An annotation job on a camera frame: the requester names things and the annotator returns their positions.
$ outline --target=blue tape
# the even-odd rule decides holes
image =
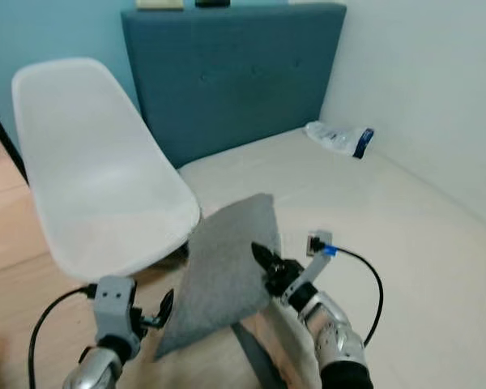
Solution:
[[[337,255],[338,249],[334,246],[326,245],[324,247],[324,254],[335,257]]]

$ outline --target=bed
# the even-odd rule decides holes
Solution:
[[[330,230],[335,244],[366,256],[386,290],[384,315],[367,350],[376,387],[486,387],[486,225],[375,152],[381,129],[363,160],[332,154],[302,132],[318,118],[345,7],[195,12],[129,13],[124,26],[144,119],[203,215],[271,193],[285,256],[306,263],[305,238],[314,229]],[[247,41],[243,31],[260,40]],[[165,39],[177,33],[171,46]],[[222,65],[213,62],[210,53],[231,44],[247,55],[225,51],[216,57]],[[160,61],[166,53],[175,61],[191,55],[201,61],[177,70]],[[221,76],[199,69],[215,63]],[[234,104],[234,79],[245,85],[242,69],[255,89],[242,87],[246,101],[257,99],[250,105],[241,96]],[[174,83],[172,75],[179,74],[188,81]],[[278,92],[262,92],[270,88]],[[190,89],[193,95],[184,96]],[[216,116],[228,100],[230,110]],[[337,257],[316,284],[345,308],[360,334],[369,329],[377,292],[360,264]],[[271,306],[245,325],[289,387],[320,385],[313,344],[292,312]]]

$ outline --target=gray cushion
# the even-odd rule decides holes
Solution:
[[[250,244],[279,251],[273,198],[234,203],[200,222],[189,242],[190,262],[156,358],[237,323],[270,302]]]

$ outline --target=wooden floor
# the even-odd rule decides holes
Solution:
[[[144,314],[155,314],[160,299],[179,285],[181,263],[180,258],[169,258],[135,277],[139,283],[136,304]],[[32,328],[52,300],[77,285],[54,265],[29,189],[0,144],[0,388],[28,387]],[[36,344],[39,388],[61,387],[85,346],[93,344],[95,330],[91,305],[82,296],[64,301],[53,311]],[[152,363],[160,337],[161,332],[150,331],[117,387],[260,387],[231,330],[219,331]]]

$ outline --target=white chair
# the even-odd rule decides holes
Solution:
[[[128,275],[187,241],[196,198],[106,67],[89,58],[27,66],[12,93],[36,209],[64,272]]]

